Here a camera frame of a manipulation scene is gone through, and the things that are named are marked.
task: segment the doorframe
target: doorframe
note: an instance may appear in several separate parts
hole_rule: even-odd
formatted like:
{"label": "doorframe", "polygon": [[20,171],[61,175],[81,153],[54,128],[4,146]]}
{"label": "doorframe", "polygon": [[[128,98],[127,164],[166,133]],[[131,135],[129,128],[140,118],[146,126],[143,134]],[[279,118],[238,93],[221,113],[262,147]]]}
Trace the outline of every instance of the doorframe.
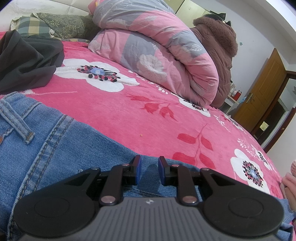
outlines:
{"label": "doorframe", "polygon": [[272,108],[274,107],[274,105],[276,104],[276,102],[278,101],[279,97],[281,96],[281,94],[284,91],[284,88],[286,87],[288,80],[289,79],[294,79],[296,80],[296,72],[294,71],[289,71],[286,70],[286,77],[283,81],[283,83],[281,84],[276,96],[274,97],[274,99],[272,100],[271,104],[269,105],[269,107],[267,108],[267,110],[265,111],[265,113],[263,114],[263,116],[260,118],[260,120],[258,121],[258,123],[255,125],[255,127],[252,129],[252,131],[250,132],[251,135],[254,135],[256,133],[256,131],[260,128],[260,126],[262,125],[263,121],[267,118],[267,116],[269,115],[269,113],[271,112]]}
{"label": "doorframe", "polygon": [[273,145],[277,142],[277,140],[283,134],[283,132],[285,131],[285,129],[287,128],[287,126],[289,125],[289,123],[291,122],[291,120],[292,120],[292,118],[294,117],[295,114],[296,114],[296,108],[293,107],[290,110],[290,112],[289,112],[288,116],[286,117],[285,121],[282,123],[281,127],[278,129],[278,131],[274,135],[274,137],[268,142],[266,147],[264,147],[263,150],[264,150],[265,153],[267,153],[273,147]]}

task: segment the bottle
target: bottle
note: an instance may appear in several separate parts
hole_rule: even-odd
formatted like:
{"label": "bottle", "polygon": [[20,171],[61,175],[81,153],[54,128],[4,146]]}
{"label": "bottle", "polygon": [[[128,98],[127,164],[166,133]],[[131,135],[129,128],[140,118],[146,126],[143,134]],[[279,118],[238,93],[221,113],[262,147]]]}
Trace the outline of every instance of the bottle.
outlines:
{"label": "bottle", "polygon": [[237,100],[239,99],[239,97],[240,97],[241,94],[242,94],[241,91],[237,91],[236,94],[234,95],[233,99],[234,99],[235,101],[237,101]]}
{"label": "bottle", "polygon": [[231,97],[234,98],[234,96],[237,94],[237,90],[234,90],[231,94]]}
{"label": "bottle", "polygon": [[229,91],[229,95],[231,96],[232,95],[232,92],[234,91],[234,85],[230,85],[230,91]]}

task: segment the metal pin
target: metal pin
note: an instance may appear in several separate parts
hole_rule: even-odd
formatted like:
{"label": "metal pin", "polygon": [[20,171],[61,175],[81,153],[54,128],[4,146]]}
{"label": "metal pin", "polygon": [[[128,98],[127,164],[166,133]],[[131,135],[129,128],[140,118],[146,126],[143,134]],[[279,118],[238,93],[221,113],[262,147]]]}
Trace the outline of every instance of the metal pin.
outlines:
{"label": "metal pin", "polygon": [[113,196],[103,196],[103,197],[101,198],[101,201],[102,201],[103,203],[114,203],[115,200],[116,200],[116,198],[113,197]]}
{"label": "metal pin", "polygon": [[194,196],[185,196],[185,197],[183,197],[182,200],[185,203],[196,203],[197,202],[197,198]]}

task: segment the brown fur coat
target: brown fur coat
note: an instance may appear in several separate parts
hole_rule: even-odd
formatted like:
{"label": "brown fur coat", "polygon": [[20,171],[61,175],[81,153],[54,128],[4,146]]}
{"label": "brown fur coat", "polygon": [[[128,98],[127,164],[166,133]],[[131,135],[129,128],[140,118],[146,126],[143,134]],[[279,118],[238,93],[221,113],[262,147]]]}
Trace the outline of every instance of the brown fur coat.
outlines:
{"label": "brown fur coat", "polygon": [[219,85],[211,106],[219,108],[230,91],[232,57],[237,54],[236,34],[232,27],[220,20],[208,17],[197,18],[193,21],[192,32],[204,46],[212,58],[218,75]]}
{"label": "brown fur coat", "polygon": [[214,20],[207,17],[194,19],[193,24],[194,26],[197,26],[199,24],[206,25],[212,31],[215,39],[226,50],[230,57],[234,57],[237,54],[237,35],[235,34],[232,27],[228,26],[222,21]]}

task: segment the wooden door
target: wooden door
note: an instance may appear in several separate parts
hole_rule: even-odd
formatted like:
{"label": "wooden door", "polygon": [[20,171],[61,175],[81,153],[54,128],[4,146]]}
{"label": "wooden door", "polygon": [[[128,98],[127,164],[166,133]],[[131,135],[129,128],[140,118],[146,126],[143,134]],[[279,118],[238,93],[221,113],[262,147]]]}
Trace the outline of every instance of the wooden door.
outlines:
{"label": "wooden door", "polygon": [[281,57],[274,49],[245,102],[233,116],[248,132],[252,131],[272,103],[286,74]]}

